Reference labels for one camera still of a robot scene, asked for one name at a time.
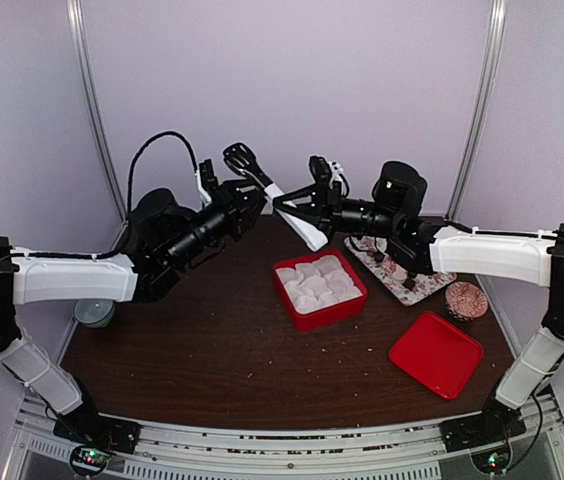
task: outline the robotic arm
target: robotic arm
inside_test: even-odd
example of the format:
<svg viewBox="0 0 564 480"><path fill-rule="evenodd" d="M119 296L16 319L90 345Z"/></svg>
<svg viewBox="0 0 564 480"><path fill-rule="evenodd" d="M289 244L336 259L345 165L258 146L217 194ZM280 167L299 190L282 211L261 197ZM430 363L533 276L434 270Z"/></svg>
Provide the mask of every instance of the robotic arm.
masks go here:
<svg viewBox="0 0 564 480"><path fill-rule="evenodd" d="M564 359L564 224L557 231L524 233L425 220L419 212L427 183L409 165L384 164L373 202L346 198L341 171L324 158L311 157L309 168L315 183L274 199L273 205L316 226L329 240L335 232L385 238L385 253L413 273L494 275L550 288L541 327L482 412L441 425L448 451L503 440L507 429L520 432L519 408L548 383Z"/></svg>
<svg viewBox="0 0 564 480"><path fill-rule="evenodd" d="M57 415L54 433L102 451L132 453L139 425L99 415L79 380L53 363L18 326L15 305L44 300L109 299L155 302L187 267L226 236L239 240L266 200L251 180L219 184L211 160L199 169L207 194L199 212L178 205L167 189L145 195L130 214L128 253L83 255L11 247L0 237L0 361ZM203 263L214 254L207 254Z"/></svg>

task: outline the red tray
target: red tray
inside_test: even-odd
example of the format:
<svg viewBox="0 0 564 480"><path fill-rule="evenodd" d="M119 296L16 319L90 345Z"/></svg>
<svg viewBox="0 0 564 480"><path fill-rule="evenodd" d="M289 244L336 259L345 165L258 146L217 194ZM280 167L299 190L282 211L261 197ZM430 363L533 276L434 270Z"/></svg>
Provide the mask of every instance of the red tray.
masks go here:
<svg viewBox="0 0 564 480"><path fill-rule="evenodd" d="M330 307L316 310L312 313L298 313L293 306L293 302L289 298L288 293L286 293L286 289L284 288L280 277L277 273L275 273L275 271L278 268L294 268L298 263L315 262L325 255L335 255L336 257L338 257L338 260L340 260L340 263L342 264L342 268L344 268L344 271L349 274L351 280L353 280L353 284L360 289L362 296L347 300L346 302L332 305ZM340 320L344 320L345 318L349 318L353 315L361 313L362 310L364 310L366 297L368 296L366 287L362 283L362 280L360 280L360 277L358 277L355 273L355 270L353 270L351 264L346 260L346 258L344 258L342 252L335 249L325 250L323 252L314 253L313 255L292 258L290 260L284 260L282 262L276 263L275 265L273 265L273 281L275 282L275 288L278 291L278 295L280 295L282 303L284 304L289 317L291 317L293 325L295 325L295 328L301 332L306 332L307 330L323 327L325 325L329 325L330 323L338 322Z"/></svg>
<svg viewBox="0 0 564 480"><path fill-rule="evenodd" d="M420 315L389 359L436 395L456 398L475 372L482 345L436 314Z"/></svg>

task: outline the patterned tray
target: patterned tray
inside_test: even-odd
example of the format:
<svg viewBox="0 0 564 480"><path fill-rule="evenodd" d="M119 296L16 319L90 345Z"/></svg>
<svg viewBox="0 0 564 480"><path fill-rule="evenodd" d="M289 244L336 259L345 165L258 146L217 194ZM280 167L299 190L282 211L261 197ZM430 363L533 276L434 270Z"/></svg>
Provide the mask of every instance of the patterned tray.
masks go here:
<svg viewBox="0 0 564 480"><path fill-rule="evenodd" d="M404 286L393 279L393 272L395 272L397 264L389 258L389 256L384 257L382 263L377 263L373 259L372 253L359 252L354 247L351 246L351 242L355 242L355 245L361 250L372 250L375 251L376 242L377 247L381 251L386 250L386 240L383 238L375 237L362 237L360 240L356 240L352 237L348 237L344 240L344 245L348 248L355 257L360 260L366 268L371 270L371 273L375 275L382 284L397 297L397 299L407 307L415 305L420 300L425 299L429 295L437 292L441 288L446 287L449 283L452 283L457 278L455 273L436 273L435 275L418 275L415 277L415 287L413 290L404 288Z"/></svg>

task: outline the red square plate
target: red square plate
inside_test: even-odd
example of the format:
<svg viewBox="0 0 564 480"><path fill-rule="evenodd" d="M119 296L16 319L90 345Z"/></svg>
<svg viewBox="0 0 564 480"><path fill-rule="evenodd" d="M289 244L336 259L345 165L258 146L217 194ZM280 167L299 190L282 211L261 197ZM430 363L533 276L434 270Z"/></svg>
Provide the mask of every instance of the red square plate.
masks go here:
<svg viewBox="0 0 564 480"><path fill-rule="evenodd" d="M436 395L453 400L475 372L482 345L434 313L420 315L389 359Z"/></svg>

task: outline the wooden table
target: wooden table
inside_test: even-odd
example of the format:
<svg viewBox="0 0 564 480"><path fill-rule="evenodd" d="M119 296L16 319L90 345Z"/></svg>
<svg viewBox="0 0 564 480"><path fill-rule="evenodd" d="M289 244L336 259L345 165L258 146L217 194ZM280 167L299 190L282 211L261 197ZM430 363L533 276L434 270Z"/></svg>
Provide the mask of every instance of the wooden table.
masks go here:
<svg viewBox="0 0 564 480"><path fill-rule="evenodd" d="M357 317L308 333L294 329L272 266L310 252L281 220L262 217L163 301L120 304L103 330L78 327L63 366L104 413L185 425L355 427L479 410L512 362L493 314L460 325L483 345L484 358L460 396L443 400L387 358L422 312L446 316L443 290L403 307L342 240L332 246L345 251L369 292Z"/></svg>

